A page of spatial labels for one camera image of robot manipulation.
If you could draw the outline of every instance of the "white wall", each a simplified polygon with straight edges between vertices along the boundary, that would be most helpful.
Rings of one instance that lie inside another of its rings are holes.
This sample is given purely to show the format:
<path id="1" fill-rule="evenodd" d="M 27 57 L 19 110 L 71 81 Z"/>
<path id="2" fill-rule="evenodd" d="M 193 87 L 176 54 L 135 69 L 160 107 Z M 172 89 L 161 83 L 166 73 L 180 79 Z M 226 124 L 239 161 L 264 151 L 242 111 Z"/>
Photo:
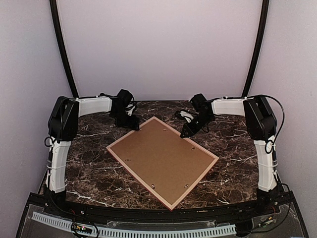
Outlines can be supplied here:
<path id="1" fill-rule="evenodd" d="M 240 96 L 261 0 L 59 0 L 81 96 Z"/>
<path id="2" fill-rule="evenodd" d="M 278 170 L 295 193 L 310 236 L 316 237 L 316 1 L 270 2 L 251 91 L 257 93 L 275 96 L 285 107 L 285 127 L 277 140 Z"/>
<path id="3" fill-rule="evenodd" d="M 0 237 L 15 237 L 48 156 L 43 144 L 58 96 L 70 96 L 49 1 L 1 1 Z"/>

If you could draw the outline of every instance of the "brown cardboard backing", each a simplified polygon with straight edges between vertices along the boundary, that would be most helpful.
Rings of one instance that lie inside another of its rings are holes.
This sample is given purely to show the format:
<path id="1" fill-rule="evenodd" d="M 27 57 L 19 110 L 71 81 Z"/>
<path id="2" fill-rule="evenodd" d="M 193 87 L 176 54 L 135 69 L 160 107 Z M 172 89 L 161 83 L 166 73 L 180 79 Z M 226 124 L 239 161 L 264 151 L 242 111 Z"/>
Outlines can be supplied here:
<path id="1" fill-rule="evenodd" d="M 156 117 L 107 150 L 168 209 L 196 186 L 218 157 Z"/>

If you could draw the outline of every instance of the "black curved pole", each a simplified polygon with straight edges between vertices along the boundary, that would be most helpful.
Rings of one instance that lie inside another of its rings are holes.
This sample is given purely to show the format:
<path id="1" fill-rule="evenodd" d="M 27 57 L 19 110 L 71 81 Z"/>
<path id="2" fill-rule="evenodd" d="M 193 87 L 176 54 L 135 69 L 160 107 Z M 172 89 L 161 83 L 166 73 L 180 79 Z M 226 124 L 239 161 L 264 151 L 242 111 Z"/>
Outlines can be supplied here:
<path id="1" fill-rule="evenodd" d="M 263 35 L 264 35 L 268 5 L 269 5 L 269 0 L 263 0 L 256 44 L 254 46 L 252 60 L 251 60 L 248 76 L 246 79 L 246 83 L 244 85 L 244 89 L 242 92 L 242 97 L 248 96 L 250 88 L 251 88 L 252 80 L 254 77 L 254 73 L 256 71 L 256 67 L 257 67 L 257 63 L 258 63 L 258 59 L 260 55 L 260 50 L 261 50 L 261 45 L 262 45 L 262 40 L 263 40 Z"/>
<path id="2" fill-rule="evenodd" d="M 52 12 L 52 18 L 53 18 L 53 24 L 54 24 L 54 29 L 55 29 L 55 34 L 56 34 L 56 39 L 59 47 L 59 53 L 61 56 L 61 60 L 64 65 L 66 77 L 68 80 L 68 84 L 71 90 L 71 93 L 74 98 L 79 98 L 78 91 L 75 85 L 75 81 L 73 78 L 73 74 L 71 73 L 67 53 L 66 53 L 66 48 L 63 40 L 63 35 L 61 32 L 61 27 L 60 27 L 60 22 L 59 22 L 59 17 L 58 17 L 58 10 L 57 10 L 57 3 L 56 0 L 50 0 L 50 5 L 51 5 L 51 12 Z"/>

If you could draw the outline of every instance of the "white cable tray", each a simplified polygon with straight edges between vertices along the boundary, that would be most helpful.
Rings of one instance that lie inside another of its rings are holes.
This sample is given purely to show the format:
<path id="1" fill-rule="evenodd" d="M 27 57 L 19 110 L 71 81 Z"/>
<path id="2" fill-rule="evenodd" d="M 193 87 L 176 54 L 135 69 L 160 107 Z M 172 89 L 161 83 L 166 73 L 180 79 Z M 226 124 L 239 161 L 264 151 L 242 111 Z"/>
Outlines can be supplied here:
<path id="1" fill-rule="evenodd" d="M 72 232 L 70 227 L 72 221 L 70 219 L 53 217 L 48 214 L 33 212 L 32 220 L 46 224 L 57 229 Z M 97 231 L 94 226 L 87 226 L 93 230 L 90 237 L 96 237 Z M 110 229 L 99 227 L 100 238 L 213 238 L 236 234 L 235 225 L 228 225 L 223 227 L 206 228 L 199 230 L 184 230 L 184 231 L 131 231 Z"/>

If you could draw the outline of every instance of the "black cable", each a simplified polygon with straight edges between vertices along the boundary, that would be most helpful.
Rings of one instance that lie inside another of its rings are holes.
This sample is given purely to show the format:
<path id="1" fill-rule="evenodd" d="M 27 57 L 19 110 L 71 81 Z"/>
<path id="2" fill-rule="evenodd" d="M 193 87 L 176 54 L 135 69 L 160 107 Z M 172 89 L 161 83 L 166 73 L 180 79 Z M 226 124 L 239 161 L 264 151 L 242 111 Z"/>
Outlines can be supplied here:
<path id="1" fill-rule="evenodd" d="M 68 98 L 64 98 L 61 102 L 60 102 L 60 110 L 59 110 L 59 116 L 60 116 L 60 135 L 59 135 L 59 137 L 60 137 L 60 139 L 62 139 L 63 138 L 63 110 L 65 110 L 65 108 L 64 108 L 64 105 L 63 105 L 63 103 L 66 101 L 66 100 L 68 100 Z"/>
<path id="2" fill-rule="evenodd" d="M 185 109 L 180 110 L 180 112 L 186 112 L 186 113 L 188 113 L 188 114 L 190 114 L 190 115 L 195 115 L 195 116 L 198 115 L 198 113 L 193 113 L 193 112 L 190 112 L 190 111 L 185 110 Z"/>
<path id="3" fill-rule="evenodd" d="M 210 123 L 210 121 L 207 122 L 207 124 L 204 126 L 204 127 L 206 127 L 206 130 L 204 130 L 204 127 L 202 127 L 202 131 L 203 131 L 204 133 L 209 133 L 209 132 L 210 132 L 210 130 L 209 130 L 209 123 Z"/>
<path id="4" fill-rule="evenodd" d="M 291 209 L 291 203 L 292 203 L 292 197 L 291 197 L 291 193 L 290 193 L 291 190 L 290 190 L 289 186 L 286 183 L 282 183 L 282 182 L 278 181 L 275 175 L 274 175 L 274 179 L 277 182 L 277 184 L 286 186 L 287 189 L 288 189 L 288 192 L 289 192 L 289 203 L 288 203 L 288 209 L 287 209 L 285 217 L 283 218 L 283 220 L 279 224 L 277 224 L 276 226 L 274 226 L 273 228 L 271 228 L 269 230 L 266 230 L 266 231 L 254 231 L 254 230 L 260 228 L 260 227 L 254 227 L 254 228 L 252 228 L 251 230 L 248 230 L 248 231 L 236 231 L 238 234 L 244 234 L 244 233 L 254 234 L 254 233 L 271 232 L 271 231 L 275 230 L 277 227 L 279 227 L 286 220 L 286 218 L 288 217 L 288 214 L 289 214 L 290 209 Z"/>
<path id="5" fill-rule="evenodd" d="M 47 139 L 50 139 L 50 140 L 51 140 L 51 144 L 47 144 L 47 143 L 46 143 Z M 46 137 L 46 138 L 44 139 L 44 145 L 45 145 L 46 147 L 51 147 L 52 145 L 54 145 L 55 141 L 57 141 L 57 140 L 56 140 L 56 139 L 53 140 L 51 136 L 48 136 L 48 137 Z"/>
<path id="6" fill-rule="evenodd" d="M 134 97 L 132 96 L 132 101 L 130 102 L 131 106 L 126 107 L 125 110 L 129 111 L 131 110 L 134 106 L 137 106 L 137 102 L 134 100 Z"/>
<path id="7" fill-rule="evenodd" d="M 283 222 L 286 220 L 286 218 L 288 217 L 289 211 L 291 210 L 292 197 L 291 197 L 291 192 L 290 192 L 291 190 L 289 189 L 289 186 L 288 186 L 286 183 L 282 183 L 282 182 L 277 181 L 275 175 L 274 175 L 274 178 L 275 178 L 275 180 L 276 180 L 276 182 L 277 182 L 278 184 L 286 186 L 286 187 L 287 187 L 287 190 L 288 190 L 288 192 L 289 192 L 289 204 L 288 204 L 288 209 L 287 209 L 286 215 L 285 215 L 285 217 L 283 218 L 283 220 L 282 220 L 279 224 L 277 224 L 275 227 L 273 227 L 273 228 L 271 228 L 271 229 L 269 229 L 269 230 L 267 230 L 267 231 L 251 232 L 252 234 L 253 234 L 253 233 L 266 233 L 266 232 L 273 231 L 274 229 L 276 229 L 277 227 L 279 227 L 280 225 L 282 225 L 282 223 L 283 223 Z"/>
<path id="8" fill-rule="evenodd" d="M 217 100 L 217 99 L 221 99 L 221 98 L 213 98 L 213 99 L 209 99 L 209 100 L 207 100 L 206 102 L 208 102 L 208 103 L 212 103 L 214 100 Z"/>
<path id="9" fill-rule="evenodd" d="M 61 209 L 59 206 L 57 206 L 57 204 L 54 202 L 54 200 L 53 200 L 53 198 L 52 198 L 52 194 L 51 194 L 51 193 L 50 193 L 50 199 L 51 199 L 51 202 L 52 202 L 52 204 L 54 205 L 54 207 L 57 208 L 59 211 L 61 211 L 61 212 L 63 212 L 63 213 L 66 213 L 66 214 L 68 214 L 68 215 L 77 217 L 77 218 L 84 219 L 84 221 L 87 221 L 87 218 L 85 218 L 85 217 L 83 217 L 83 216 L 79 216 L 79 215 L 74 214 L 74 213 L 71 213 L 71 212 L 67 212 L 67 211 Z M 93 223 L 93 225 L 94 225 L 94 227 L 96 228 L 96 231 L 97 231 L 97 236 L 96 236 L 96 238 L 98 238 L 98 237 L 99 237 L 98 227 L 96 226 L 95 223 Z"/>
<path id="10" fill-rule="evenodd" d="M 96 238 L 98 238 L 99 237 L 99 230 L 98 230 L 98 228 L 97 228 L 97 226 L 96 226 L 96 224 L 94 224 L 94 227 L 96 228 L 96 231 L 97 231 L 97 236 L 96 236 Z M 85 235 L 81 235 L 81 234 L 79 234 L 76 230 L 74 230 L 74 232 L 75 232 L 75 236 L 76 237 L 78 237 L 78 238 L 87 238 L 87 237 L 89 237 L 89 236 L 85 236 Z"/>
<path id="11" fill-rule="evenodd" d="M 269 96 L 269 95 L 263 95 L 263 94 L 260 94 L 260 95 L 258 95 L 258 96 L 262 96 L 262 97 L 266 97 L 266 98 L 271 98 L 271 99 L 273 99 L 274 101 L 276 101 L 278 104 L 279 104 L 279 106 L 281 107 L 281 109 L 282 109 L 282 112 L 283 112 L 283 119 L 282 119 L 282 123 L 281 123 L 281 126 L 279 127 L 279 129 L 278 129 L 278 131 L 277 131 L 277 133 L 276 133 L 276 135 L 275 135 L 275 139 L 274 139 L 274 141 L 272 141 L 272 140 L 269 140 L 269 141 L 267 141 L 267 143 L 265 144 L 265 152 L 267 153 L 267 154 L 270 154 L 272 151 L 273 151 L 273 149 L 274 149 L 274 145 L 275 145 L 275 142 L 276 142 L 276 139 L 277 139 L 277 137 L 278 137 L 278 135 L 279 135 L 279 133 L 281 132 L 281 130 L 282 130 L 282 127 L 283 127 L 283 125 L 284 125 L 284 122 L 285 122 L 285 111 L 284 111 L 284 108 L 283 108 L 283 105 L 276 99 L 276 98 L 274 98 L 274 97 L 272 97 L 272 96 Z M 270 151 L 267 151 L 267 144 L 268 143 L 272 143 L 272 147 L 271 147 L 271 150 Z"/>

